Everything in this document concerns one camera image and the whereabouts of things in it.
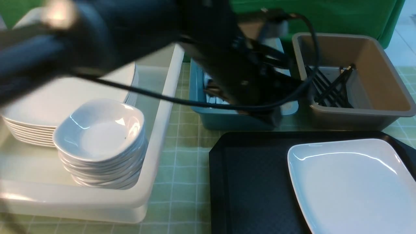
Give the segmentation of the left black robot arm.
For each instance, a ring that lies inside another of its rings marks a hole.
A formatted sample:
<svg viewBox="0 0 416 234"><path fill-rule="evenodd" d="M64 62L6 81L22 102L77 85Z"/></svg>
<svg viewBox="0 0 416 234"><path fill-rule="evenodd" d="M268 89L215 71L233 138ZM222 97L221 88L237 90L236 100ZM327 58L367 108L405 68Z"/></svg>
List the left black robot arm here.
<svg viewBox="0 0 416 234"><path fill-rule="evenodd" d="M261 39L277 9L238 17L228 0L52 0L34 25L1 32L1 106L58 76L72 75L172 103L235 110L278 126L280 106L300 95L299 80L278 73L279 52ZM168 97L101 77L178 43L214 80L228 105Z"/></svg>

